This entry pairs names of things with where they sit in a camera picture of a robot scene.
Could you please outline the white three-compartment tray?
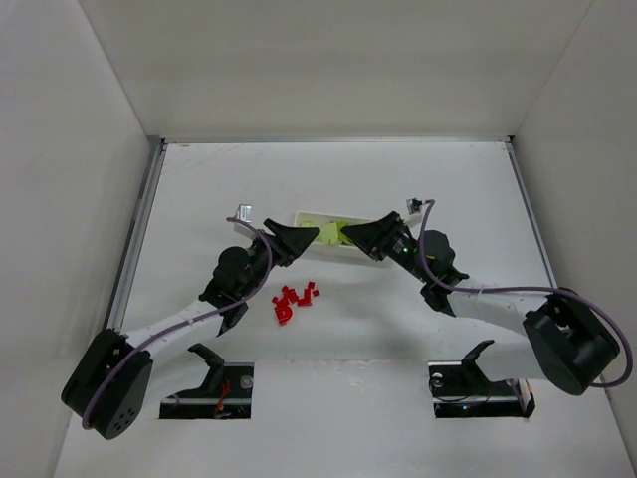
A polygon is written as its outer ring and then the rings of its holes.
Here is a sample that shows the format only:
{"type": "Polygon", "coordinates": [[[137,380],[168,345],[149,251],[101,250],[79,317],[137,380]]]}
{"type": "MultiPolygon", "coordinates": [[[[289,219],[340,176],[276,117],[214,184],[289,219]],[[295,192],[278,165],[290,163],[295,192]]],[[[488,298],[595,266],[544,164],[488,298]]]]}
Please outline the white three-compartment tray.
{"type": "Polygon", "coordinates": [[[370,219],[333,215],[326,213],[298,211],[295,214],[296,227],[317,227],[319,235],[309,246],[307,253],[311,258],[338,263],[386,268],[387,262],[370,259],[355,245],[344,238],[341,229],[346,225],[358,225],[370,222],[370,219]]]}

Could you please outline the lime green long lego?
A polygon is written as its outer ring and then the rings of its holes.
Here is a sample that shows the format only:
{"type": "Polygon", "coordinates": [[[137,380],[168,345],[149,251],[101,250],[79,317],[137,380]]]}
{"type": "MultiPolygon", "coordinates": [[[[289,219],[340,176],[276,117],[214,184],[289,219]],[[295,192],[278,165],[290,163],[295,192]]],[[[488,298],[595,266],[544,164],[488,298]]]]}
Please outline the lime green long lego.
{"type": "Polygon", "coordinates": [[[350,246],[350,240],[342,232],[348,226],[346,221],[330,221],[320,227],[318,241],[327,247],[350,246]]]}

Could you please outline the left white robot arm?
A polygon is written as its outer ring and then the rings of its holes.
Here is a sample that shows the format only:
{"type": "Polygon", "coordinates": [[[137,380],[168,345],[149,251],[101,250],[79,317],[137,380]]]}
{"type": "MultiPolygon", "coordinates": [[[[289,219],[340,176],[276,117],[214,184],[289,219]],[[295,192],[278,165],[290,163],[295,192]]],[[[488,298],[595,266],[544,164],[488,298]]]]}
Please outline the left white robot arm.
{"type": "Polygon", "coordinates": [[[122,333],[100,331],[61,392],[62,403],[103,439],[122,435],[151,398],[162,399],[198,384],[215,385],[224,361],[205,347],[243,318],[249,300],[275,267],[288,267],[319,236],[317,227],[292,227],[271,219],[250,226],[252,242],[218,256],[211,279],[175,315],[122,333]]]}

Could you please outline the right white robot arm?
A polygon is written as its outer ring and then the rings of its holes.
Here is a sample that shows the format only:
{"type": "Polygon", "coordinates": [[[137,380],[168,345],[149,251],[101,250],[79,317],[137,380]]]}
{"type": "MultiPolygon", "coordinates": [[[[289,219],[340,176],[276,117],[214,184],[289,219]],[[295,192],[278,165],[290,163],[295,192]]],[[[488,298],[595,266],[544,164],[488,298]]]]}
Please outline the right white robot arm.
{"type": "Polygon", "coordinates": [[[492,381],[546,379],[581,395],[617,358],[620,347],[591,306],[564,289],[508,291],[459,271],[448,237],[434,229],[413,235],[397,212],[342,228],[342,234],[375,261],[391,259],[418,279],[420,294],[435,312],[480,320],[527,339],[520,347],[490,344],[478,369],[492,381]]]}

